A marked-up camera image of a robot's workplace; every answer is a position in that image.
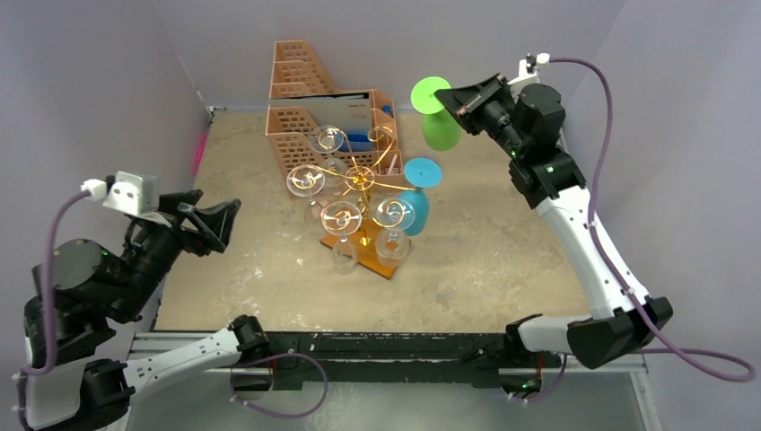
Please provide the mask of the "green plastic goblet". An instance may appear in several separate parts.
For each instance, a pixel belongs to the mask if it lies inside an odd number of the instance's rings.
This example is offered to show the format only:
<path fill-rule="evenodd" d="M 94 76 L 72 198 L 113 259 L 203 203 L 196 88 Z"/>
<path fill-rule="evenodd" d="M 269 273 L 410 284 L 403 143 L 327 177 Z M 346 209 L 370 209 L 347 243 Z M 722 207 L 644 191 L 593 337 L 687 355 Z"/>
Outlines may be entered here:
<path fill-rule="evenodd" d="M 438 90 L 449 90 L 450 84 L 440 76 L 428 76 L 411 90 L 412 107 L 422 117 L 424 141 L 434 151 L 449 151 L 460 141 L 461 129 L 443 104 L 435 97 Z"/>

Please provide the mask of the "blue plastic goblet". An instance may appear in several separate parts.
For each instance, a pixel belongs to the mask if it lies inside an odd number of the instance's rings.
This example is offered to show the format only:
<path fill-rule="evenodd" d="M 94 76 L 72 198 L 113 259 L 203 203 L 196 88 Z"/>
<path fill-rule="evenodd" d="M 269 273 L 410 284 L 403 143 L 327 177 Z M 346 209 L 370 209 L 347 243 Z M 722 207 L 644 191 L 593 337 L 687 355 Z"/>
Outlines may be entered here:
<path fill-rule="evenodd" d="M 437 162 L 425 157 L 416 157 L 405 163 L 404 177 L 412 190 L 399 194 L 415 211 L 414 222 L 405 230 L 408 236 L 417 236 L 423 232 L 430 214 L 430 202 L 425 194 L 427 189 L 438 186 L 442 181 L 442 168 Z"/>

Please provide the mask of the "small clear goblet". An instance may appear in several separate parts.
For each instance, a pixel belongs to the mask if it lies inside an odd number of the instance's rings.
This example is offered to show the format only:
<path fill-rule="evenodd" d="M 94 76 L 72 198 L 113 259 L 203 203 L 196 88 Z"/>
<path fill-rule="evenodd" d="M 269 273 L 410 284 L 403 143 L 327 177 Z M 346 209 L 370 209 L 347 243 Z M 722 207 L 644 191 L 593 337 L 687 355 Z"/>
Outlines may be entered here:
<path fill-rule="evenodd" d="M 331 177 L 344 178 L 347 166 L 336 157 L 336 153 L 347 141 L 346 134 L 335 126 L 318 126 L 310 132 L 308 141 L 311 150 L 322 156 L 322 161 L 317 165 L 320 172 Z"/>

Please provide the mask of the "tall clear flute glass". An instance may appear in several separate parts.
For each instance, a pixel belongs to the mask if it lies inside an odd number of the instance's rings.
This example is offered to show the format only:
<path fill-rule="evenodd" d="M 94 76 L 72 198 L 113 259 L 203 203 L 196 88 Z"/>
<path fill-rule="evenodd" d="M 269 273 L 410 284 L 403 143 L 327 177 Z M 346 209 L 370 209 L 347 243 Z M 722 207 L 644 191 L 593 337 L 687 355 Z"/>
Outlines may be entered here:
<path fill-rule="evenodd" d="M 357 205 L 338 200 L 321 210 L 320 221 L 325 231 L 337 238 L 332 246 L 332 257 L 337 273 L 348 275 L 358 266 L 358 250 L 350 240 L 362 225 L 362 214 Z"/>

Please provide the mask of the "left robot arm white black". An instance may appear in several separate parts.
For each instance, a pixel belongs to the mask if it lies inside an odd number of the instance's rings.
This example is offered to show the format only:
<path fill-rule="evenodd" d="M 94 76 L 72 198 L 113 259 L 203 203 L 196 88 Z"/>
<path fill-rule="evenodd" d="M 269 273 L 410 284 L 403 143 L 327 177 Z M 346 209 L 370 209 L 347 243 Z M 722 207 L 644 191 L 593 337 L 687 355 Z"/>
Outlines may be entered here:
<path fill-rule="evenodd" d="M 242 315 L 213 335 L 144 359 L 99 359 L 114 323 L 141 312 L 180 254 L 226 250 L 241 208 L 232 199 L 198 208 L 198 189 L 162 195 L 156 219 L 133 215 L 117 254 L 89 239 L 49 242 L 32 271 L 37 294 L 25 304 L 28 363 L 15 376 L 16 412 L 26 430 L 97 430 L 138 401 L 219 366 L 255 367 L 267 358 L 267 335 Z"/>

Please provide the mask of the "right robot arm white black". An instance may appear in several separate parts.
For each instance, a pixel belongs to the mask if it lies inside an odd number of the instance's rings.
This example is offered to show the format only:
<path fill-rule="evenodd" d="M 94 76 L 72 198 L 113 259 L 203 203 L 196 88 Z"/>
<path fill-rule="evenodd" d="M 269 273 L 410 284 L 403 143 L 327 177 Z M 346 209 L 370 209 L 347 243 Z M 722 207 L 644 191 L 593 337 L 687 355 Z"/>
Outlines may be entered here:
<path fill-rule="evenodd" d="M 510 156 L 512 184 L 561 243 L 588 302 L 586 316 L 537 314 L 510 324 L 506 358 L 525 365 L 553 351 L 595 369 L 646 347 L 671 319 L 672 305 L 650 295 L 597 221 L 580 168 L 558 144 L 565 120 L 560 93 L 540 83 L 515 92 L 497 74 L 433 95 L 462 129 L 486 133 Z"/>

